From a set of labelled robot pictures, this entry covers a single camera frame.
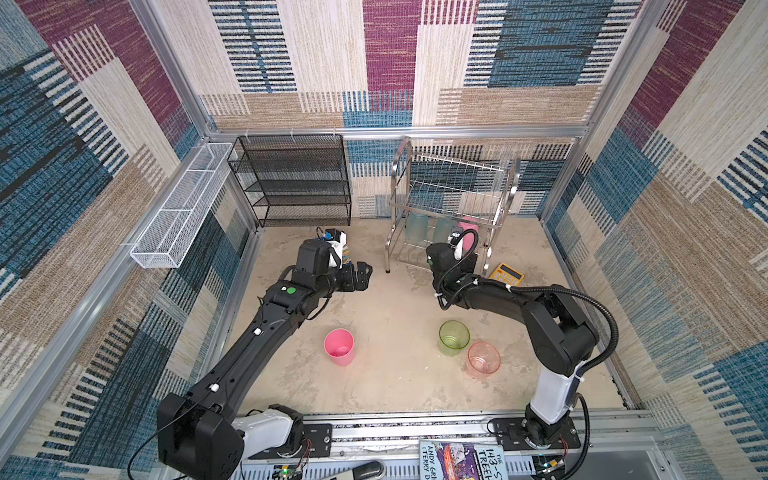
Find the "teal cup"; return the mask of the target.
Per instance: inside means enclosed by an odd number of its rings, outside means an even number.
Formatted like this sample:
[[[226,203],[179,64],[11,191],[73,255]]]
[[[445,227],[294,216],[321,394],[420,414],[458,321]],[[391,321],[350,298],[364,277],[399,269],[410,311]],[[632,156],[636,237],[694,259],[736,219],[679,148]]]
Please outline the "teal cup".
[[[433,243],[447,243],[450,238],[456,222],[448,218],[439,218],[437,220],[433,236]]]
[[[405,225],[405,241],[409,244],[422,244],[427,240],[429,217],[419,212],[410,212]]]

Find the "green cup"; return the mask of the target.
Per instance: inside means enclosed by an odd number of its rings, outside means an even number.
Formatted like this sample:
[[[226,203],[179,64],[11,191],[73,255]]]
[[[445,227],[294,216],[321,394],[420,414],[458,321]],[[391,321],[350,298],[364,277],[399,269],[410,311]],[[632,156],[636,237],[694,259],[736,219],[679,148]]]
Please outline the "green cup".
[[[460,354],[469,344],[471,333],[467,326],[458,320],[445,321],[438,330],[438,347],[447,357]]]

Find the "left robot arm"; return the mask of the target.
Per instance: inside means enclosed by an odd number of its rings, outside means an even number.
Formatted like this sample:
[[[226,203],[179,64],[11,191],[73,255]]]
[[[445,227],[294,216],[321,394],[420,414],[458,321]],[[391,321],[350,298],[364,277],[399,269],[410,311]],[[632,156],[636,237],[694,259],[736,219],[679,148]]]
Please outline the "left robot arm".
[[[299,412],[278,404],[255,415],[238,412],[281,345],[333,294],[366,290],[372,273],[365,262],[343,262],[322,238],[304,241],[296,263],[266,290],[233,346],[184,394],[170,393],[160,402],[151,437],[159,462],[188,479],[228,479],[243,460],[265,450],[301,452],[307,441]]]

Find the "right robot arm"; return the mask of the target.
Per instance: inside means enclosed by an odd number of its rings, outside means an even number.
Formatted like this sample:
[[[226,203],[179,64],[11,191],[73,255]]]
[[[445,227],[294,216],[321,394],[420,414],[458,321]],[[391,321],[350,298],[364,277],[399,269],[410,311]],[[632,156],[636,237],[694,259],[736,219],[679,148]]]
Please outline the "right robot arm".
[[[605,362],[619,340],[618,324],[596,299],[560,285],[513,286],[474,273],[475,247],[463,249],[469,230],[426,248],[439,306],[491,312],[523,324],[541,365],[526,407],[526,442],[534,449],[554,444],[567,426],[584,375]]]

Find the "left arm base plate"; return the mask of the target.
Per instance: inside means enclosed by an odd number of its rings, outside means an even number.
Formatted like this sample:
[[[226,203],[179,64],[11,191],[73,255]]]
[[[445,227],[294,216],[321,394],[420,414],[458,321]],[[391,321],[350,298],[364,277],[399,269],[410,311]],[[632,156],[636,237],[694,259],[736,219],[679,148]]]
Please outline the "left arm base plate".
[[[333,426],[330,423],[303,424],[289,434],[288,458],[327,458],[331,455],[332,440]]]

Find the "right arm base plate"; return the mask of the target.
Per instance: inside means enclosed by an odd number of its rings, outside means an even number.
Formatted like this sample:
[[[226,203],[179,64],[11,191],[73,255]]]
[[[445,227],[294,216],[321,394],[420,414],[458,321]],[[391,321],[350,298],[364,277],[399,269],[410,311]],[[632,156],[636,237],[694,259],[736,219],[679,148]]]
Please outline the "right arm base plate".
[[[555,424],[547,424],[534,417],[493,418],[486,424],[486,428],[506,452],[572,450],[582,446],[569,415]]]

